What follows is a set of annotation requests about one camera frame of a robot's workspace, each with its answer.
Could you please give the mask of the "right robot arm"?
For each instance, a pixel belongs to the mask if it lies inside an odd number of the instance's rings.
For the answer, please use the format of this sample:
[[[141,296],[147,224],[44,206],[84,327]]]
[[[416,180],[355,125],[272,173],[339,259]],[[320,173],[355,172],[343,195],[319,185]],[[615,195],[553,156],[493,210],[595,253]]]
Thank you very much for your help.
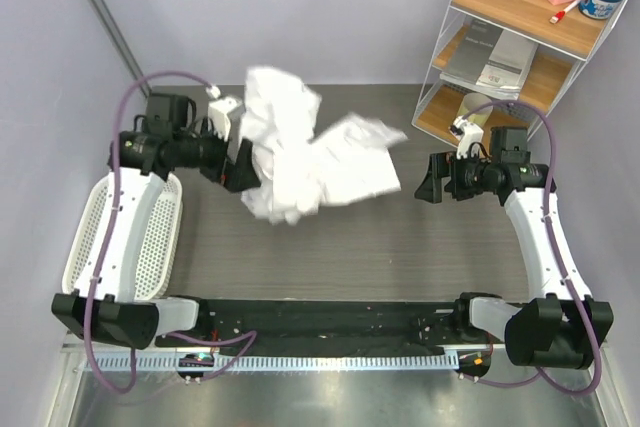
[[[531,162],[523,128],[492,128],[488,147],[482,128],[468,120],[457,118],[450,130],[457,149],[430,156],[414,196],[437,204],[444,194],[457,201],[496,195],[516,232],[530,296],[517,307],[493,294],[464,293],[453,333],[465,342],[484,333],[503,341],[517,366],[590,367],[614,315],[609,303],[594,300],[573,261],[548,166]]]

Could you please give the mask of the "light grey booklet stack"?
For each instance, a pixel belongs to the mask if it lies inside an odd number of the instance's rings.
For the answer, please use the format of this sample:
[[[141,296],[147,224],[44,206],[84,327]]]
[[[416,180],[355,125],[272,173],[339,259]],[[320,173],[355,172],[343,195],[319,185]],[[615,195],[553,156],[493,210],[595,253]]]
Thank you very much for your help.
[[[524,87],[538,44],[503,30],[475,86],[487,96],[517,99]]]

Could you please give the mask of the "white perforated plastic basket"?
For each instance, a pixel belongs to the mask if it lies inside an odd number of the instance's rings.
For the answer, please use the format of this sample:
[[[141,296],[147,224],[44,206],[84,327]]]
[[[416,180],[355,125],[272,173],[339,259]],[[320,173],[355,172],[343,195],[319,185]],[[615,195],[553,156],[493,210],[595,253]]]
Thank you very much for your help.
[[[160,298],[168,288],[182,217],[182,184],[170,174],[147,222],[138,257],[135,299]],[[108,196],[108,178],[92,188],[66,262],[61,290],[70,294],[89,259]]]

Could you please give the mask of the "grey wall corner strip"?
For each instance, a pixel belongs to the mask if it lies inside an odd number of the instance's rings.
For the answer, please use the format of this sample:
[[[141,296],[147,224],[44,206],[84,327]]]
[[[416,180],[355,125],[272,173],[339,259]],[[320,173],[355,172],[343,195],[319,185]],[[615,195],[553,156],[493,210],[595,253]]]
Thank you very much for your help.
[[[106,1],[88,0],[88,2],[128,73],[134,80],[141,78],[142,69]]]

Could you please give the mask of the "white long sleeve shirt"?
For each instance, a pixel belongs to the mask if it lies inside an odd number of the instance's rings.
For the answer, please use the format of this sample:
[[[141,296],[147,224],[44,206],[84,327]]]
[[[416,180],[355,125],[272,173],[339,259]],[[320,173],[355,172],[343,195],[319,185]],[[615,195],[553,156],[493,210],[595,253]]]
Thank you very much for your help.
[[[355,113],[316,133],[321,101],[291,73],[267,66],[247,71],[239,135],[253,144],[251,162],[261,184],[241,200],[256,218],[294,225],[322,206],[400,191],[389,150],[407,135]]]

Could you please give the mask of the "red white marker pen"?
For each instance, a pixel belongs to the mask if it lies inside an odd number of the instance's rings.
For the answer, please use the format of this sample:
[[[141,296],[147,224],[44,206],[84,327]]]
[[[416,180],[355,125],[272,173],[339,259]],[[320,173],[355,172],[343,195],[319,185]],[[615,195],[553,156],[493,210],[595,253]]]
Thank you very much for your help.
[[[556,14],[554,14],[550,19],[549,22],[551,24],[557,24],[558,22],[560,22],[569,12],[571,12],[574,8],[576,8],[579,4],[580,4],[581,0],[574,0],[573,2],[571,2],[569,5],[567,5],[563,10],[557,12]]]

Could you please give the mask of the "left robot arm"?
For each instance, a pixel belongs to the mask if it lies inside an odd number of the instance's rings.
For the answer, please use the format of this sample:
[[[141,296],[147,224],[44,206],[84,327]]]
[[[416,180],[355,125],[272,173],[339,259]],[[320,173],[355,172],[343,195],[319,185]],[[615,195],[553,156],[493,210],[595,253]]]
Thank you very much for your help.
[[[213,332],[204,300],[135,296],[139,257],[153,209],[177,168],[198,170],[230,193],[259,186],[252,144],[244,139],[228,153],[240,99],[208,91],[206,116],[179,94],[153,93],[133,127],[109,149],[107,199],[94,244],[75,286],[54,296],[53,315],[86,342],[142,350],[159,336],[175,333],[190,345],[205,344]]]

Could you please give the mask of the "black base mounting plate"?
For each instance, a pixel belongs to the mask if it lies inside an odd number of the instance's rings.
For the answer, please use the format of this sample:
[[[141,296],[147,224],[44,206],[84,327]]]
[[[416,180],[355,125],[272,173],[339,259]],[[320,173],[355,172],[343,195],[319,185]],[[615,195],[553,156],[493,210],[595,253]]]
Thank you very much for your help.
[[[467,304],[208,299],[200,304],[198,340],[227,340],[257,333],[250,356],[405,357],[438,355],[454,345],[499,345],[470,326]]]

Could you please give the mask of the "pale yellow cup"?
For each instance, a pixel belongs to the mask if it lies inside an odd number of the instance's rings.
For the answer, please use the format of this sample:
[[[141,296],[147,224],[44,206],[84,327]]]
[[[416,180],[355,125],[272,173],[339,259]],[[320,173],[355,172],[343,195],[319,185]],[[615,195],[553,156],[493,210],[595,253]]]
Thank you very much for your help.
[[[467,120],[483,128],[493,111],[491,103],[493,100],[488,96],[470,92],[467,93],[460,103],[457,117],[467,115]]]

